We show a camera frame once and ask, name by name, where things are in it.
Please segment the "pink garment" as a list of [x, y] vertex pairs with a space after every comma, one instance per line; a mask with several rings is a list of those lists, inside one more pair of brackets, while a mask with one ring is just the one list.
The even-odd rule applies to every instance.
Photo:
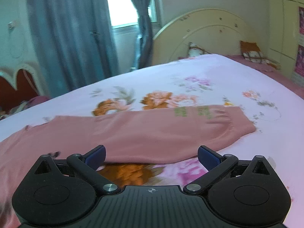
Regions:
[[67, 158], [103, 145], [108, 163], [170, 164], [196, 157], [201, 145], [219, 151], [255, 130], [239, 107], [223, 105], [56, 116], [25, 126], [1, 142], [1, 227], [19, 225], [12, 195], [43, 154]]

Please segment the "purple clothes pile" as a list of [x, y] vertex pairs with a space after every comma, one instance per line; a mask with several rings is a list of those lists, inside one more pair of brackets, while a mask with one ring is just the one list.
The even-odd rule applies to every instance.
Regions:
[[41, 103], [44, 103], [48, 100], [50, 100], [50, 98], [47, 96], [37, 96], [37, 97], [31, 98], [28, 101], [21, 102], [19, 105], [9, 109], [8, 111], [4, 111], [1, 109], [1, 120], [4, 120], [5, 118], [12, 116], [14, 114], [17, 114], [23, 110], [26, 110], [26, 109], [29, 109], [36, 105], [39, 105]]

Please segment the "floral white bedsheet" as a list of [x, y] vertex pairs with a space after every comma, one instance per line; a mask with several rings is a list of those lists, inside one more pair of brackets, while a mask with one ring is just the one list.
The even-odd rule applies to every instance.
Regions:
[[17, 227], [11, 197], [41, 155], [22, 139], [56, 116], [92, 116], [189, 105], [237, 106], [256, 131], [222, 150], [264, 155], [288, 189], [288, 227], [303, 227], [303, 89], [271, 67], [206, 55], [148, 67], [76, 89], [1, 121], [1, 227]]

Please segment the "pink poster on wardrobe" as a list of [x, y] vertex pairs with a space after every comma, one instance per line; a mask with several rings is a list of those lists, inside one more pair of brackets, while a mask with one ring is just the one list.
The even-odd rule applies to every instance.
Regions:
[[299, 7], [299, 42], [295, 65], [295, 73], [303, 77], [303, 7]]

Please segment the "right orange patterned pillow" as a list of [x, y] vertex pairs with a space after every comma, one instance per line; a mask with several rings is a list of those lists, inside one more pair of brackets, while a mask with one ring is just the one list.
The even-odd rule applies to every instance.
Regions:
[[262, 51], [258, 47], [257, 43], [240, 41], [240, 50], [241, 50], [242, 56], [247, 61], [250, 61], [253, 63], [259, 63], [259, 64], [265, 64], [265, 65], [273, 67], [276, 70], [280, 70], [280, 68], [281, 68], [280, 63], [273, 61], [269, 58], [266, 58], [262, 54]]

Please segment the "left patterned pillow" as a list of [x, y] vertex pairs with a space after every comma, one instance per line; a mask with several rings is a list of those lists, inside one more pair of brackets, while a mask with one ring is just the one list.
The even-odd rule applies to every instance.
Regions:
[[207, 54], [211, 53], [193, 42], [188, 43], [188, 57], [197, 57]]

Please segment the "cream arched headboard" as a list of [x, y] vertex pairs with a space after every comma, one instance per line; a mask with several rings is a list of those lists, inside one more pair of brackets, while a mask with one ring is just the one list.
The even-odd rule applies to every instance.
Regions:
[[222, 9], [197, 9], [167, 23], [154, 37], [152, 65], [188, 55], [189, 43], [219, 55], [240, 55], [240, 41], [263, 42], [241, 17]]

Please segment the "blue-grey left curtain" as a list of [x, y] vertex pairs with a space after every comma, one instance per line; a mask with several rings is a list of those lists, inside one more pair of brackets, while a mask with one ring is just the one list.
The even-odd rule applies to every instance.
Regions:
[[27, 10], [51, 97], [119, 73], [107, 0], [27, 0]]

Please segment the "blue-grey curtain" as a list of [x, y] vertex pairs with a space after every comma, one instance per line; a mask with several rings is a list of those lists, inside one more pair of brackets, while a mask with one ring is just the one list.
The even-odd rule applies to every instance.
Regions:
[[27, 0], [27, 10], [51, 97], [119, 73], [107, 0]]
[[153, 54], [153, 30], [148, 13], [150, 0], [131, 0], [138, 14], [138, 36], [135, 43], [135, 69], [150, 66]]

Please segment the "window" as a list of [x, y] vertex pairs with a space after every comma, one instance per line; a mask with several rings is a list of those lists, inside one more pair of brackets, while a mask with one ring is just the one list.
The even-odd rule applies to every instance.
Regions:
[[138, 13], [131, 0], [108, 0], [108, 6], [114, 29], [138, 24]]

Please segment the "cream wardrobe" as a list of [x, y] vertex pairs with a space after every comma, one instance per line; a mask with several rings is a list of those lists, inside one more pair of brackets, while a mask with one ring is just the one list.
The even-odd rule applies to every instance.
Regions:
[[295, 73], [299, 42], [299, 7], [303, 0], [269, 0], [268, 57], [280, 63], [280, 72], [303, 86]]

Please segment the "blue-grey right curtain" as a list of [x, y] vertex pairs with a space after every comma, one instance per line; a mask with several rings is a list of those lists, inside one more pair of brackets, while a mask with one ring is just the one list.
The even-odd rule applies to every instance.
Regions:
[[138, 36], [135, 43], [135, 69], [150, 66], [153, 54], [153, 30], [148, 13], [150, 0], [131, 0], [138, 14]]

